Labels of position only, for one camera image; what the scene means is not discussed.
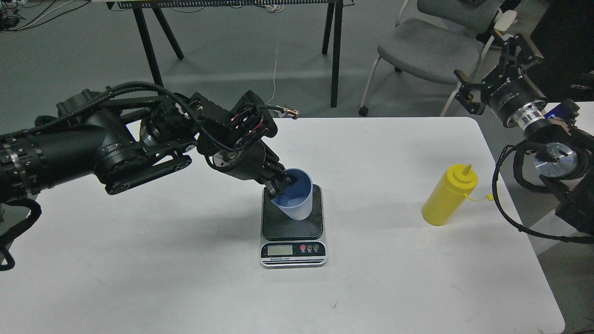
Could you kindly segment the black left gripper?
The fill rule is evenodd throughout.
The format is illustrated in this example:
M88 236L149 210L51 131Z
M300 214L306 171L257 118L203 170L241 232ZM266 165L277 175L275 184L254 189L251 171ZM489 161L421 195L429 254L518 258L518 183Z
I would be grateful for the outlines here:
M197 94L197 116L201 123L197 151L212 169L240 180L265 184L265 195L275 199L299 182L296 169L285 170L278 155L263 142L273 138L278 127L263 100L249 90L231 110Z

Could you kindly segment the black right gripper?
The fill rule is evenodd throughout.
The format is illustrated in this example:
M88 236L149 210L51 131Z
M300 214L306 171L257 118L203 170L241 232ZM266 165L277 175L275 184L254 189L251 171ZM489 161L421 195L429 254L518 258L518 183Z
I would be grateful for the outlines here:
M529 37L521 33L505 38L500 32L494 32L493 37L502 44L494 72L496 78L505 80L492 83L492 77L488 75L480 83L473 83L462 70L454 70L460 83L454 98L475 116L481 116L489 106L506 128L526 128L544 120L542 111L547 106L547 98L527 77L528 69L543 63L543 54ZM480 93L481 101L473 100L474 92Z

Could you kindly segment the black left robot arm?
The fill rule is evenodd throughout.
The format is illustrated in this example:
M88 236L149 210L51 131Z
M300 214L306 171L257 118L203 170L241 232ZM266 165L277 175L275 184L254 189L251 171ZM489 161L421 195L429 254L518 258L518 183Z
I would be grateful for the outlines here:
M263 137L278 133L272 111L293 120L300 114L252 91L226 110L199 92L128 82L83 90L57 109L56 117L39 116L34 127L1 136L1 203L30 211L1 235L2 271L15 266L8 245L42 214L32 195L70 180L93 174L115 195L188 167L196 149L219 173L265 186L270 199L296 181Z

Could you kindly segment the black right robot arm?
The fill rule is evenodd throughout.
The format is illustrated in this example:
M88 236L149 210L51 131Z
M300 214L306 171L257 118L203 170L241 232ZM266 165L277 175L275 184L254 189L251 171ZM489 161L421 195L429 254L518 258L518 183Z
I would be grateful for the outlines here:
M459 87L455 99L469 114L479 116L486 107L506 128L518 126L525 137L503 148L496 161L492 194L503 218L520 232L565 243L593 243L593 136L576 126L579 106L572 100L545 111L547 98L526 70L543 61L535 44L521 34L505 38L491 31L492 40L503 44L498 65L480 82L471 82L455 70ZM555 215L583 237L555 236L518 224L499 202L497 181L505 159L514 155L516 182L535 193L552 194L558 200Z

